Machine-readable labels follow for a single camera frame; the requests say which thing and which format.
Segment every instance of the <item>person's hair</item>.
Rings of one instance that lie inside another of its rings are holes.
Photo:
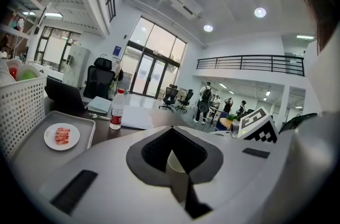
[[[317,26],[317,43],[322,51],[331,38],[338,21],[332,0],[304,0]]]

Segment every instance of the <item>ceiling light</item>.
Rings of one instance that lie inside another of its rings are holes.
[[[296,38],[300,39],[314,39],[314,36],[298,35]]]
[[[212,32],[214,30],[214,27],[212,25],[205,25],[204,31],[206,32]]]
[[[259,7],[255,9],[254,14],[257,18],[264,18],[267,12],[265,9]]]
[[[24,15],[28,15],[28,12],[23,12]],[[36,15],[34,12],[30,12],[30,15]]]
[[[56,18],[62,18],[63,16],[59,13],[45,13],[45,16],[54,16]]]

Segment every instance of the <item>man with backpack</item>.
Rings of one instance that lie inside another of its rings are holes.
[[[200,95],[201,95],[201,98],[197,103],[197,114],[196,114],[196,118],[194,119],[194,121],[195,121],[195,123],[198,123],[198,120],[200,120],[200,114],[201,114],[200,103],[203,102],[205,105],[207,105],[206,106],[207,110],[203,112],[202,125],[204,125],[206,123],[206,120],[207,120],[207,114],[208,114],[208,110],[209,110],[209,100],[210,100],[210,97],[211,97],[210,82],[207,82],[207,85],[205,85],[204,87],[201,88]]]

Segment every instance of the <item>black railing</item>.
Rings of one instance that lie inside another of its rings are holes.
[[[236,55],[199,59],[197,69],[239,69],[304,76],[303,58],[282,55]]]

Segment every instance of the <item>white basket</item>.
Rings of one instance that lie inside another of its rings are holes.
[[[29,131],[45,117],[44,89],[47,76],[0,87],[0,146],[6,160]]]

